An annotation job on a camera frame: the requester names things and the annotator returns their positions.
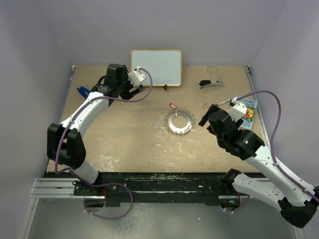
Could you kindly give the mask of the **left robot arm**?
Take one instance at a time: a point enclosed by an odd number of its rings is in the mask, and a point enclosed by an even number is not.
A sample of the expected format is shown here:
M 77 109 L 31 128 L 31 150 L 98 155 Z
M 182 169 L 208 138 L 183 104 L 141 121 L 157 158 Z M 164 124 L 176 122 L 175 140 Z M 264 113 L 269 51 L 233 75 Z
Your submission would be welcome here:
M 85 190 L 91 195 L 101 193 L 100 173 L 86 159 L 83 136 L 114 101 L 134 102 L 132 98 L 141 92 L 142 82 L 151 78 L 142 67 L 128 71 L 125 65 L 110 64 L 82 105 L 63 122 L 48 127 L 47 157 L 54 161 L 54 172 L 69 172 L 86 183 Z

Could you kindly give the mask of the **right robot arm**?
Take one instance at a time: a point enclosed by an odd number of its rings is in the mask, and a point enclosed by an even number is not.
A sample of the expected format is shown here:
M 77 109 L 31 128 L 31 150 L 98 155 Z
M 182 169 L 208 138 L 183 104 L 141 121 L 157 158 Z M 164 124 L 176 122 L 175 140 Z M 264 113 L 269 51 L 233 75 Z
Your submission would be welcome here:
M 223 110 L 211 105 L 199 122 L 209 123 L 207 130 L 216 136 L 220 148 L 258 169 L 266 181 L 258 181 L 246 174 L 230 169 L 223 177 L 222 191 L 252 196 L 278 210 L 291 225 L 304 228 L 319 206 L 319 189 L 291 171 L 277 158 L 254 132 L 240 129 L 241 117 L 246 113 L 243 103 Z

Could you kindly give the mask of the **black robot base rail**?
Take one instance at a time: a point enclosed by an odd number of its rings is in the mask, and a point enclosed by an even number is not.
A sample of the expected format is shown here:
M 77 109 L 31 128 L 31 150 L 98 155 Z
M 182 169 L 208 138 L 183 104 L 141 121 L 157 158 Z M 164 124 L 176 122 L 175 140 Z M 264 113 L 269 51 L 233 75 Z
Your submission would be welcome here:
M 247 196 L 222 181 L 223 173 L 115 173 L 102 172 L 98 184 L 73 181 L 74 194 L 89 206 L 105 203 L 182 203 L 221 206 L 235 210 Z

